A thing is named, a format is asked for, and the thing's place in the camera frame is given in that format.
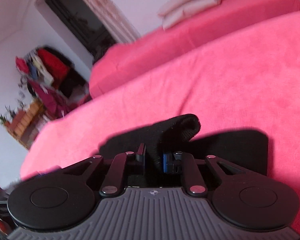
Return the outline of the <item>pink blanket bed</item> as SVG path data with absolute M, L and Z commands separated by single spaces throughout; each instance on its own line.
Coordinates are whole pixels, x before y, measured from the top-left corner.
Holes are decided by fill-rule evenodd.
M 170 29 L 107 50 L 91 72 L 89 92 L 101 96 L 208 42 L 250 25 L 300 11 L 300 0 L 222 0 Z
M 69 166 L 114 135 L 187 113 L 198 116 L 199 136 L 266 132 L 269 175 L 300 198 L 300 11 L 215 40 L 48 123 L 20 176 Z M 293 226 L 300 232 L 300 211 Z

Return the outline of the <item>dark window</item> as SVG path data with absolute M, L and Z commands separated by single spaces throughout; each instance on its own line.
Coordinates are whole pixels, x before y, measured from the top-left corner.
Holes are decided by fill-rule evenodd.
M 45 3 L 89 51 L 93 63 L 116 44 L 106 26 L 83 0 L 45 0 Z

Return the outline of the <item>patterned beige curtain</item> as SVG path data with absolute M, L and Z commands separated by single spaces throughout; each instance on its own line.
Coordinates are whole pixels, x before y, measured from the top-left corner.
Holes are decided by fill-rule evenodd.
M 119 43 L 130 43 L 140 38 L 139 32 L 129 22 L 112 0 L 83 0 Z

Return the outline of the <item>black pants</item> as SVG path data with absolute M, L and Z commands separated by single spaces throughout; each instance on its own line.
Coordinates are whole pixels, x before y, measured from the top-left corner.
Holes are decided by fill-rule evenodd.
M 267 175 L 268 144 L 266 134 L 244 128 L 199 135 L 201 124 L 194 114 L 185 114 L 118 134 L 106 140 L 98 152 L 105 159 L 117 154 L 136 152 L 146 146 L 145 175 L 137 176 L 128 170 L 131 186 L 161 187 L 176 184 L 176 179 L 163 172 L 163 155 L 183 152 L 196 159 L 215 155 L 240 167 Z

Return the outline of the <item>hanging clothes on rack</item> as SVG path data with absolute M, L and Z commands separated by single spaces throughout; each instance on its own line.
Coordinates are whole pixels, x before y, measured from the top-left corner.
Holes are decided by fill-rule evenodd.
M 50 46 L 37 47 L 24 57 L 16 57 L 21 78 L 18 86 L 43 103 L 52 119 L 65 117 L 89 102 L 87 81 L 70 59 Z

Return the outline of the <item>wooden shelf with items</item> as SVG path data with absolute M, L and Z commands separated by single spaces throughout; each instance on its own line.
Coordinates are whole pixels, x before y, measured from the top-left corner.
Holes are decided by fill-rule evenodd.
M 45 111 L 44 104 L 35 99 L 26 110 L 20 109 L 11 121 L 0 115 L 0 122 L 19 144 L 29 150 L 39 133 L 38 125 L 44 120 Z

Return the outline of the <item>pink blanket far bed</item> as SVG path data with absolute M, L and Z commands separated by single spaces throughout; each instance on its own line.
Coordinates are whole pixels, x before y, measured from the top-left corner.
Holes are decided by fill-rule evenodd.
M 250 25 L 300 11 L 300 0 L 222 0 L 170 29 L 107 50 L 91 72 L 89 92 L 101 96 L 208 42 Z

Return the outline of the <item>lower pale pink pillow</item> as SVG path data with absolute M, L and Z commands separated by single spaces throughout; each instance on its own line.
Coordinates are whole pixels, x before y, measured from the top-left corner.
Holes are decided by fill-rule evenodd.
M 177 9 L 173 9 L 162 20 L 162 28 L 170 29 L 178 23 L 197 15 L 207 9 L 215 7 L 221 3 L 221 0 L 192 0 Z

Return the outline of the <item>pink blanket near bed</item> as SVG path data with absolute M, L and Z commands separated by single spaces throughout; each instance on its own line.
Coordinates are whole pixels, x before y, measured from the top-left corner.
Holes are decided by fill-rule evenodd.
M 269 175 L 300 198 L 300 11 L 215 40 L 48 123 L 20 176 L 69 166 L 114 135 L 187 113 L 198 116 L 199 136 L 266 132 Z M 300 232 L 300 211 L 293 226 Z

